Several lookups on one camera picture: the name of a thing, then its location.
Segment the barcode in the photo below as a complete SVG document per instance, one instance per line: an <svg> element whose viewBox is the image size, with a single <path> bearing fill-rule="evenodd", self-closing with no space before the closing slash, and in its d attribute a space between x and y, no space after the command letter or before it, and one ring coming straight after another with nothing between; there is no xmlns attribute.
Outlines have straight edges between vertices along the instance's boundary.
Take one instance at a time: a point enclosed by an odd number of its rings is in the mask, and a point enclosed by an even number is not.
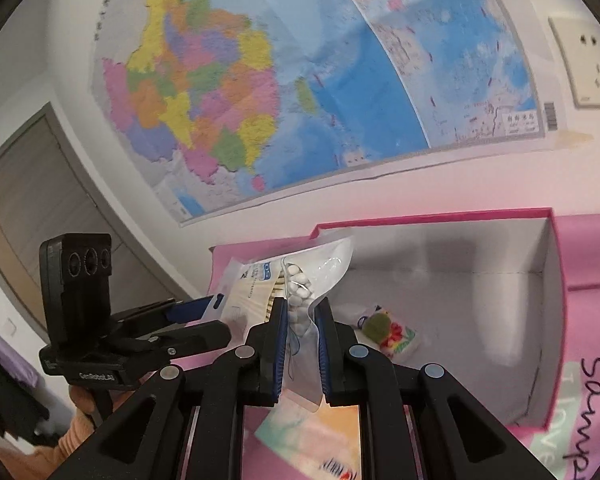
<svg viewBox="0 0 600 480"><path fill-rule="evenodd" d="M546 115L546 126L550 132L558 129L558 116L555 113L555 103L544 103L544 114Z"/></svg>

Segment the black garment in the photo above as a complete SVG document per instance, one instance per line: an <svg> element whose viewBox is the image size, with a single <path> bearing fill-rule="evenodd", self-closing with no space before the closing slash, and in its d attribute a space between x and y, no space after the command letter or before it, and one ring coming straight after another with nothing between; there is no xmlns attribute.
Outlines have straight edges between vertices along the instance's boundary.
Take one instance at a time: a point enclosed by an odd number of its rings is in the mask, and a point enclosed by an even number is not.
<svg viewBox="0 0 600 480"><path fill-rule="evenodd" d="M8 432L39 445L34 430L41 418L49 418L49 410L40 404L0 366L0 435Z"/></svg>

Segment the open cardboard box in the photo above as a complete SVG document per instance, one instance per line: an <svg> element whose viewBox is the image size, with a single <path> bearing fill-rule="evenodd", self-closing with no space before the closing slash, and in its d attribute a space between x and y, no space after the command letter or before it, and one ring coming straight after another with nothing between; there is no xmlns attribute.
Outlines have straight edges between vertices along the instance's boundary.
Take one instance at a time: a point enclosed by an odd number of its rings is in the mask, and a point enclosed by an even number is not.
<svg viewBox="0 0 600 480"><path fill-rule="evenodd" d="M376 304L423 337L402 364L435 362L502 423L546 427L560 375L564 293L550 210L328 224L352 236L334 317Z"/></svg>

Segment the map of china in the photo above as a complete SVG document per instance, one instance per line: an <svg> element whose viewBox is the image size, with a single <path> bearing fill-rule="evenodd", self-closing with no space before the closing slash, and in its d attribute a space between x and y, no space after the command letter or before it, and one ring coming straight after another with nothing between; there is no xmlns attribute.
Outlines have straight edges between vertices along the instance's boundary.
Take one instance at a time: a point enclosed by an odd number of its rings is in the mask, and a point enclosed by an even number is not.
<svg viewBox="0 0 600 480"><path fill-rule="evenodd" d="M110 119L134 151L158 161L179 150L207 184L219 166L254 173L280 113L266 33L210 1L146 0L140 47L126 63L102 60Z"/></svg>

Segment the map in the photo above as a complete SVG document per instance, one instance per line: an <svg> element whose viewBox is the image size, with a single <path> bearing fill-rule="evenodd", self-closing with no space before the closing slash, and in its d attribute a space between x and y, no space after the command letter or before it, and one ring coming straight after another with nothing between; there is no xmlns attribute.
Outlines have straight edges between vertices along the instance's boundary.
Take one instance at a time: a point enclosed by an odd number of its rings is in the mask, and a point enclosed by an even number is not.
<svg viewBox="0 0 600 480"><path fill-rule="evenodd" d="M499 0L104 5L94 98L180 223L399 157L543 134Z"/></svg>

